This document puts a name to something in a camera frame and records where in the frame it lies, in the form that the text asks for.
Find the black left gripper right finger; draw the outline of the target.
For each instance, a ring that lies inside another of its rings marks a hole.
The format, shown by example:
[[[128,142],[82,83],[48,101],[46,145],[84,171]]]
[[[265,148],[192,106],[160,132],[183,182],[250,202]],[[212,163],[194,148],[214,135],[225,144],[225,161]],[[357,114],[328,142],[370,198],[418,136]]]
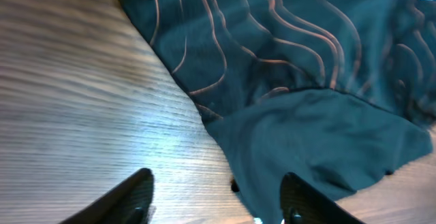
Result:
[[[293,172],[283,177],[280,204],[285,224],[364,224]]]

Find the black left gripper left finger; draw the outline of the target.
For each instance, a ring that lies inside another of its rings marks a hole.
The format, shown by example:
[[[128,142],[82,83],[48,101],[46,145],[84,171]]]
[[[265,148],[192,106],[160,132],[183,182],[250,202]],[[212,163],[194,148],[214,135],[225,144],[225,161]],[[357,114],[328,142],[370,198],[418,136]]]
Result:
[[[153,190],[152,171],[141,168],[61,224],[149,224]]]

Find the black printed cycling jersey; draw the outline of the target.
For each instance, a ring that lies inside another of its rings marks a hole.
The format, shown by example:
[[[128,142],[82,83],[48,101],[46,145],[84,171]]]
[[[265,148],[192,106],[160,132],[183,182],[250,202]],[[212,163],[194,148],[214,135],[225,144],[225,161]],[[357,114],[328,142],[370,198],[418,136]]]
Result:
[[[328,199],[432,152],[435,0],[119,0],[195,103],[247,210]]]

